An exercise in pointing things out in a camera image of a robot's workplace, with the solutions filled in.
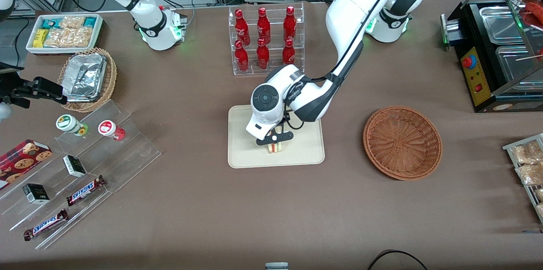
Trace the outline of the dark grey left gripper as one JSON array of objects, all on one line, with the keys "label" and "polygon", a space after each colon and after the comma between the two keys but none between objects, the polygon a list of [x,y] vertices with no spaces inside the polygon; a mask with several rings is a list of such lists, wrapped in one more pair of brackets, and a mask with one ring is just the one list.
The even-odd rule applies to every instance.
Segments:
[{"label": "dark grey left gripper", "polygon": [[256,144],[258,146],[265,146],[268,144],[276,144],[283,141],[289,141],[294,138],[293,132],[286,131],[286,132],[276,132],[276,131],[270,131],[268,135],[264,137],[263,140],[256,140]]}]

